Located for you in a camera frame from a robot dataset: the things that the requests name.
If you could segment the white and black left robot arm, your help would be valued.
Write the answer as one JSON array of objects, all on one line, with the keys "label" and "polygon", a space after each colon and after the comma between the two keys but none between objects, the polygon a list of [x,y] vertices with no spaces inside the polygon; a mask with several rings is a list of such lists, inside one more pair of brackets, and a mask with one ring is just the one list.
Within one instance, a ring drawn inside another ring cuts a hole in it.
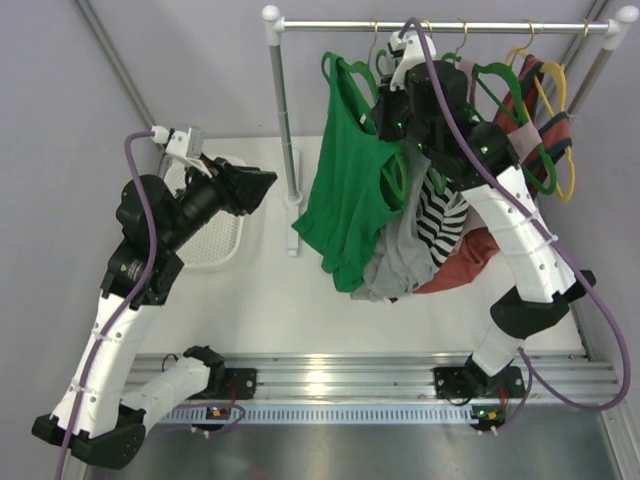
[{"label": "white and black left robot arm", "polygon": [[221,157],[205,159],[204,167],[187,168],[186,184],[177,191],[152,174],[122,190],[116,218],[123,239],[108,260],[91,335],[63,399],[32,427],[35,437],[87,465],[124,468],[168,413],[225,388],[223,356],[192,346],[144,386],[124,390],[147,331],[184,268],[179,250],[219,213],[252,214],[278,178]]}]

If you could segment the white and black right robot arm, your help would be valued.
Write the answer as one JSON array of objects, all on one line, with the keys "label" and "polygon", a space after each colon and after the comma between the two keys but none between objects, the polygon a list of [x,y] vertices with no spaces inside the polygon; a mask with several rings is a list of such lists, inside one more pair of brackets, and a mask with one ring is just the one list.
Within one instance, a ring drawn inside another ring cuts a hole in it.
[{"label": "white and black right robot arm", "polygon": [[403,59],[372,110],[380,139],[403,140],[451,181],[485,222],[514,276],[514,287],[489,310],[492,323],[482,342],[437,389],[459,404],[499,389],[524,340],[557,325],[595,283],[591,272],[570,264],[539,216],[519,161],[530,146],[492,122],[472,121],[476,73],[498,75],[510,82],[513,95],[520,93],[504,64],[462,70],[446,60]]}]

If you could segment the green tank top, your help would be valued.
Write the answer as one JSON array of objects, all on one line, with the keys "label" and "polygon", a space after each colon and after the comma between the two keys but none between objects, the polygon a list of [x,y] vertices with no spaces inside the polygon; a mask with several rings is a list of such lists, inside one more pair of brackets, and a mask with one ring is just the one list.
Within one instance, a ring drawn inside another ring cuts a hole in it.
[{"label": "green tank top", "polygon": [[372,95],[369,67],[327,52],[321,72],[328,84],[327,119],[306,210],[292,227],[321,256],[322,270],[341,293],[364,283],[380,230],[404,210],[408,167],[397,142],[378,138],[371,106],[355,81]]}]

